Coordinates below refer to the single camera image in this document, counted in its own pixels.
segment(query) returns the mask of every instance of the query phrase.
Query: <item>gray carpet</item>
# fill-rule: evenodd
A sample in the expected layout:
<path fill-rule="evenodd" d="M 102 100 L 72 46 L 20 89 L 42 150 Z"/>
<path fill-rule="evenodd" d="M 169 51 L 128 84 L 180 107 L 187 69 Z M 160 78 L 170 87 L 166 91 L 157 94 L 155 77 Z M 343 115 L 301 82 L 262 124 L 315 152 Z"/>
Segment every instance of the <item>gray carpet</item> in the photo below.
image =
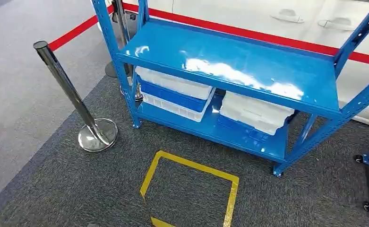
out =
<path fill-rule="evenodd" d="M 74 112 L 0 194 L 0 226 L 222 226 L 230 182 L 162 158 L 146 194 L 139 194 L 158 150 L 240 178 L 232 226 L 369 227 L 369 166 L 352 156 L 369 150 L 369 126 L 349 122 L 289 168 L 152 122 L 131 127 L 116 79 L 105 77 L 85 102 L 96 117 L 116 121 L 121 135 L 102 153 L 78 148 L 83 125 Z M 292 122 L 290 145 L 306 120 Z"/>

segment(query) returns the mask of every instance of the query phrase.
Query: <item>stanchion post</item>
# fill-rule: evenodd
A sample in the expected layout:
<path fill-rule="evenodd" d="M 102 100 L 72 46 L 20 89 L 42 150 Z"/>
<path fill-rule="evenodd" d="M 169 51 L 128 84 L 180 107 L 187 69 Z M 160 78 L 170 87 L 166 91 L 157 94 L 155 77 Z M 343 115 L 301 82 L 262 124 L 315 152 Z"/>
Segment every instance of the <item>stanchion post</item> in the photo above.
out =
<path fill-rule="evenodd" d="M 46 41 L 38 41 L 34 43 L 33 47 L 85 123 L 78 133 L 78 143 L 80 147 L 89 152 L 98 152 L 113 146 L 119 133 L 115 122 L 106 118 L 94 119 L 91 116 L 65 70 L 48 47 Z"/>
<path fill-rule="evenodd" d="M 122 0 L 112 0 L 112 5 L 113 5 L 112 21 L 118 24 L 121 40 L 123 42 L 123 45 L 126 45 L 130 40 L 130 35 L 129 35 L 129 31 L 127 30 L 126 19 L 123 18 L 124 10 L 123 10 Z M 108 70 L 106 70 L 106 67 L 105 67 L 105 71 L 111 72 L 111 70 L 113 70 L 113 67 L 111 66 L 107 65 L 106 67 L 108 67 Z M 133 86 L 132 84 L 133 70 L 134 70 L 133 65 L 127 64 L 127 68 L 129 71 L 128 73 L 129 76 L 127 77 L 127 80 L 129 82 L 129 85 Z M 136 101 L 143 100 L 143 95 L 140 92 L 140 85 L 138 83 L 136 86 L 135 99 Z"/>

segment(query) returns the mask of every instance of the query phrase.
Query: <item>yellow tape square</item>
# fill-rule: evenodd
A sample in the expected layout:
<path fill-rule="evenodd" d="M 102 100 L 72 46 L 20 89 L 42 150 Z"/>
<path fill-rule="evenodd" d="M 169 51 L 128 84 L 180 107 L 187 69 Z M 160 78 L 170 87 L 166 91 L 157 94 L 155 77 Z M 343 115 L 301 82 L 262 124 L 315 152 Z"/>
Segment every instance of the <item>yellow tape square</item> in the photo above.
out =
<path fill-rule="evenodd" d="M 151 183 L 151 179 L 154 176 L 156 166 L 158 165 L 158 161 L 161 157 L 164 157 L 166 159 L 175 161 L 175 162 L 180 163 L 182 165 L 189 166 L 189 167 L 192 167 L 194 169 L 197 169 L 197 170 L 200 170 L 200 171 L 203 171 L 203 172 L 210 173 L 212 175 L 221 177 L 223 179 L 226 179 L 226 180 L 229 180 L 229 181 L 232 182 L 232 187 L 230 189 L 230 194 L 229 194 L 229 200 L 227 202 L 226 215 L 224 216 L 224 221 L 223 221 L 223 227 L 229 227 L 231 222 L 232 222 L 234 204 L 236 202 L 237 189 L 239 187 L 239 178 L 237 176 L 232 175 L 232 174 L 228 174 L 228 173 L 222 172 L 220 170 L 217 170 L 217 169 L 214 169 L 214 168 L 211 168 L 211 167 L 207 167 L 207 166 L 192 162 L 190 160 L 184 159 L 184 158 L 176 156 L 176 155 L 169 154 L 169 153 L 164 152 L 162 150 L 158 151 L 155 154 L 155 157 L 152 160 L 152 163 L 151 163 L 151 165 L 148 169 L 148 172 L 146 174 L 144 182 L 141 186 L 140 193 L 143 196 L 143 199 L 145 200 L 146 191 L 149 187 L 149 184 Z M 170 225 L 166 222 L 158 220 L 154 217 L 151 217 L 151 222 L 156 227 L 174 227 L 173 225 Z"/>

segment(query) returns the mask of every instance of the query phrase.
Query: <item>stanchion base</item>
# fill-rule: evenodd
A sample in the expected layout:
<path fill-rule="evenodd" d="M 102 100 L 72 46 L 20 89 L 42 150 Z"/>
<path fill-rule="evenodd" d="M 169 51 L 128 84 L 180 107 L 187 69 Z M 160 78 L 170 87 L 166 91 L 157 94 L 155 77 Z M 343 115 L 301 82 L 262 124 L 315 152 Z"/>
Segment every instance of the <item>stanchion base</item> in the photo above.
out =
<path fill-rule="evenodd" d="M 103 143 L 94 137 L 87 125 L 84 125 L 78 133 L 78 143 L 80 147 L 88 152 L 99 152 L 113 146 L 119 134 L 118 126 L 112 120 L 106 118 L 95 119 L 95 124 L 100 132 L 106 137 L 109 144 Z"/>
<path fill-rule="evenodd" d="M 133 85 L 133 80 L 131 79 L 131 77 L 127 77 L 127 81 L 129 82 L 130 87 Z M 136 98 L 136 102 L 138 101 L 142 101 L 143 100 L 143 94 L 141 92 L 137 92 L 135 95 Z"/>

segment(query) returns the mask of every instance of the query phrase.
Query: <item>shelf foot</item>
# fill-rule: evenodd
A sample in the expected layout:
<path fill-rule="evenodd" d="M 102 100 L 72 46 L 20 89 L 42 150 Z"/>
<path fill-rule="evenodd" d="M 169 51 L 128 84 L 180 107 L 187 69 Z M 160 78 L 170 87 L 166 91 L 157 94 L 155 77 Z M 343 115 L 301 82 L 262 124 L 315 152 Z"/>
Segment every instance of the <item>shelf foot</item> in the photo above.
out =
<path fill-rule="evenodd" d="M 281 178 L 283 176 L 283 172 L 276 171 L 275 168 L 273 169 L 273 175 L 276 177 Z"/>

